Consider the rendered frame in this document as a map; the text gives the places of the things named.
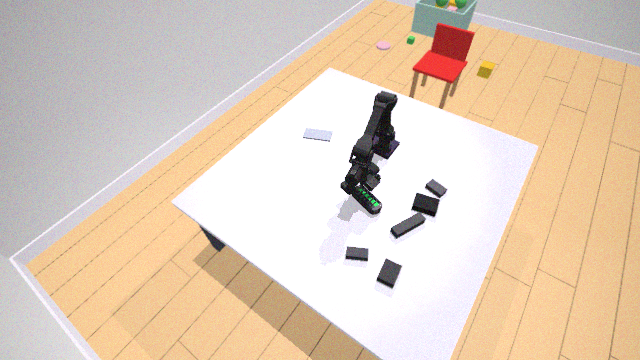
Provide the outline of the dark grey unit with label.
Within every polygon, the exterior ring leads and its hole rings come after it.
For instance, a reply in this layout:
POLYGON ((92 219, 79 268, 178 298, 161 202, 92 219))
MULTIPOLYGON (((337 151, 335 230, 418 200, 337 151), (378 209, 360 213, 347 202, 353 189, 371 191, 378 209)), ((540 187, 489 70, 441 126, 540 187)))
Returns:
POLYGON ((353 198, 358 201, 370 214, 378 214, 382 209, 382 202, 378 200, 363 185, 355 186, 356 191, 352 194, 353 198))

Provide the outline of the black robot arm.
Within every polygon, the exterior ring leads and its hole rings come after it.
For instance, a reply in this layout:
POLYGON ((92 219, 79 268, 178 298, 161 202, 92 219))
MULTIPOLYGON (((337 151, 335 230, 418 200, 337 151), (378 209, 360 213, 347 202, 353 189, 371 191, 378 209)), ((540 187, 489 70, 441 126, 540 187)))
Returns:
POLYGON ((394 93, 381 90, 375 95, 373 111, 364 134, 354 144, 350 155, 349 163, 352 166, 345 176, 345 181, 349 185, 357 186, 360 182, 361 186, 364 185, 369 191, 373 191, 381 182, 381 176, 379 174, 371 175, 370 171, 366 176, 362 176, 367 171, 374 155, 373 140, 375 135, 379 137, 376 147, 386 151, 392 144, 390 141, 395 139, 396 132, 391 124, 391 115, 397 102, 398 97, 394 93))

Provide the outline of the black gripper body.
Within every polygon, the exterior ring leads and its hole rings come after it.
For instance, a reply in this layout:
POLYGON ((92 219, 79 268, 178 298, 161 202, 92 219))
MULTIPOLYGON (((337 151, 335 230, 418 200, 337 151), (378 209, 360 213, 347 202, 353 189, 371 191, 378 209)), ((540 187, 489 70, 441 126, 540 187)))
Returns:
MULTIPOLYGON (((371 175, 372 174, 376 175, 376 174, 379 173, 380 168, 376 164, 371 162, 371 164, 368 166, 367 171, 364 172, 362 177, 366 176, 369 171, 370 171, 371 175)), ((349 185, 345 180, 342 183, 340 183, 340 188, 343 191, 345 191, 348 195, 351 195, 356 190, 355 186, 349 185)))

